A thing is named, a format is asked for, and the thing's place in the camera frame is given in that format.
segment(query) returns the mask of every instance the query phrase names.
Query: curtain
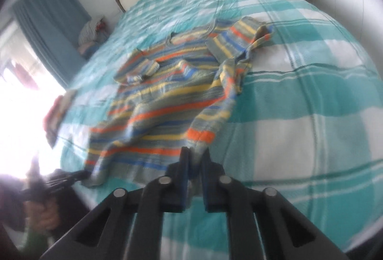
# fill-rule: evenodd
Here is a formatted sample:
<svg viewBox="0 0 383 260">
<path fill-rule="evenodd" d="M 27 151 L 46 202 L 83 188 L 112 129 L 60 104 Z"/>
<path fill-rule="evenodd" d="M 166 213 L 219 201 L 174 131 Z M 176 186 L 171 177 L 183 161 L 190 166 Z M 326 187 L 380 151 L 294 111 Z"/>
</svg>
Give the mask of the curtain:
<svg viewBox="0 0 383 260">
<path fill-rule="evenodd" d="M 85 64 L 76 48 L 88 13 L 78 0 L 18 0 L 13 13 L 37 57 L 66 88 Z"/>
</svg>

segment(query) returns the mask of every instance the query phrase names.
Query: human hand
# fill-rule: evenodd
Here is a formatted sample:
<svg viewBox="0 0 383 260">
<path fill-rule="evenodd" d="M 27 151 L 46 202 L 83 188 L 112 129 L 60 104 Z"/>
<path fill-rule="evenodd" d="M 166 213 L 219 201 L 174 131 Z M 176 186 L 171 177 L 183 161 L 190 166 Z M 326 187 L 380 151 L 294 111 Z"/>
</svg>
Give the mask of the human hand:
<svg viewBox="0 0 383 260">
<path fill-rule="evenodd" d="M 30 201 L 24 205 L 32 230 L 43 234 L 54 230 L 60 224 L 59 208 L 55 198 L 50 198 L 45 205 Z"/>
</svg>

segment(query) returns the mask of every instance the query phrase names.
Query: striped sweater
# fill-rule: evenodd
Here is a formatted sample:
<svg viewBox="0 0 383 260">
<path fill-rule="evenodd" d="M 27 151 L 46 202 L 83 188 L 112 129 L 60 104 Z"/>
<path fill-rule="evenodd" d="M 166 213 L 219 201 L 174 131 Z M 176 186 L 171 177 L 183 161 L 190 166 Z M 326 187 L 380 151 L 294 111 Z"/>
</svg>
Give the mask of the striped sweater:
<svg viewBox="0 0 383 260">
<path fill-rule="evenodd" d="M 115 158 L 176 162 L 182 146 L 197 166 L 230 117 L 250 53 L 271 34 L 250 17 L 214 20 L 134 50 L 114 78 L 120 86 L 108 118 L 91 129 L 85 184 L 102 184 Z"/>
</svg>

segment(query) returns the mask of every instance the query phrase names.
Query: bed sheet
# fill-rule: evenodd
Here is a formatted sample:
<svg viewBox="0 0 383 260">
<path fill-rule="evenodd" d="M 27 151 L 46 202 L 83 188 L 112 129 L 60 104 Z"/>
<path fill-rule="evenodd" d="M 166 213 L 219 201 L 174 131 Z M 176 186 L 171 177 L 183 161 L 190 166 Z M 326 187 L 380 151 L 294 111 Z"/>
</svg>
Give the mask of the bed sheet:
<svg viewBox="0 0 383 260">
<path fill-rule="evenodd" d="M 135 48 L 171 32 L 252 16 L 272 22 L 257 50 L 229 122 L 211 145 L 212 160 L 247 187 L 272 186 L 340 248 L 383 213 L 383 84 L 361 45 L 336 20 L 304 0 L 141 0 L 71 88 L 77 96 L 54 148 L 64 170 L 83 168 L 89 128 L 105 119 L 113 77 Z M 90 205 L 117 187 L 142 187 L 176 159 L 132 155 L 94 188 L 76 186 Z M 195 198 L 184 214 L 165 214 L 164 259 L 227 259 L 225 216 Z"/>
</svg>

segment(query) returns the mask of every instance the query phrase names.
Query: gray screw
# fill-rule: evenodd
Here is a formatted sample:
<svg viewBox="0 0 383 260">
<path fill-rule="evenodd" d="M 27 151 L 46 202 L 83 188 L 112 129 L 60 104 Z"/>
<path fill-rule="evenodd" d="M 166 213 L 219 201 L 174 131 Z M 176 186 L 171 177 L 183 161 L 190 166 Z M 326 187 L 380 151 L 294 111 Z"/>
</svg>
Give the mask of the gray screw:
<svg viewBox="0 0 383 260">
<path fill-rule="evenodd" d="M 113 195 L 115 196 L 115 197 L 122 197 L 122 196 L 124 196 L 125 195 L 125 190 L 124 189 L 116 189 L 116 190 L 114 190 L 114 192 L 113 192 Z"/>
<path fill-rule="evenodd" d="M 162 176 L 158 179 L 158 182 L 162 185 L 168 185 L 172 181 L 171 177 L 168 176 Z"/>
<path fill-rule="evenodd" d="M 231 183 L 231 178 L 229 176 L 220 176 L 220 182 L 224 185 Z"/>
<path fill-rule="evenodd" d="M 269 196 L 275 196 L 278 194 L 278 191 L 276 189 L 274 189 L 273 187 L 267 187 L 265 189 L 265 193 L 266 193 L 266 195 L 269 195 Z"/>
</svg>

